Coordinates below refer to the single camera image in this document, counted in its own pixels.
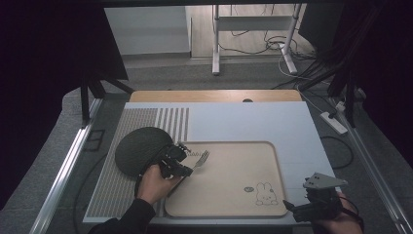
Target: white cable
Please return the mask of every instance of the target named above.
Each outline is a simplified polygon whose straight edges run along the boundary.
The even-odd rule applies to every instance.
[[[321,109],[319,109],[318,107],[316,107],[307,97],[305,97],[304,95],[303,95],[303,93],[301,93],[300,92],[300,90],[298,89],[298,87],[299,87],[300,85],[297,85],[297,88],[295,88],[295,90],[296,91],[298,91],[298,93],[300,93],[300,95],[310,104],[310,105],[312,105],[315,109],[317,109],[319,112],[324,112],[324,111],[322,111]]]
[[[283,59],[283,56],[281,56],[280,59],[279,59],[279,69],[280,69],[280,72],[281,72],[282,74],[284,74],[284,75],[286,75],[286,76],[289,76],[289,77],[294,77],[294,78],[303,79],[303,80],[313,80],[313,79],[311,79],[311,78],[301,77],[301,76],[295,76],[295,75],[290,75],[290,74],[285,73],[285,72],[282,70],[282,67],[281,67],[282,59]],[[321,82],[322,82],[323,84],[325,84],[325,85],[330,85],[330,83],[327,83],[327,82],[324,82],[324,81],[321,81]]]

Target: black curtain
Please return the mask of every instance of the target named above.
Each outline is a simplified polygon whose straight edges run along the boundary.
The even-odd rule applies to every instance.
[[[0,3],[1,208],[53,129],[63,96],[96,70],[128,79],[102,8]]]
[[[344,9],[338,41],[371,5]],[[386,1],[357,51],[352,73],[366,93],[363,107],[413,167],[413,3]]]

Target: wall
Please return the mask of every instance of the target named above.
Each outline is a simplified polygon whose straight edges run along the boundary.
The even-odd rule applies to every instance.
[[[110,8],[121,55],[189,52],[185,7]]]

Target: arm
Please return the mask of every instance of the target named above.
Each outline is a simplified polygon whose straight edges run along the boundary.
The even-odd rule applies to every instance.
[[[152,205],[167,196],[180,177],[164,179],[158,165],[151,166],[143,175],[133,203],[120,220],[111,218],[91,229],[89,234],[144,233],[155,211]]]
[[[340,197],[346,198],[343,193],[338,192]],[[352,205],[346,200],[341,199],[343,207],[347,210],[354,212]],[[340,213],[336,218],[332,220],[318,220],[315,224],[324,227],[329,234],[362,234],[361,227],[359,223],[350,215]]]

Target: wooden cutting board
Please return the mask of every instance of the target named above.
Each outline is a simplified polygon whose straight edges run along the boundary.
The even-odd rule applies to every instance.
[[[268,141],[184,142],[192,150],[182,162],[195,169],[166,199],[175,217],[281,216],[285,193],[276,148]]]

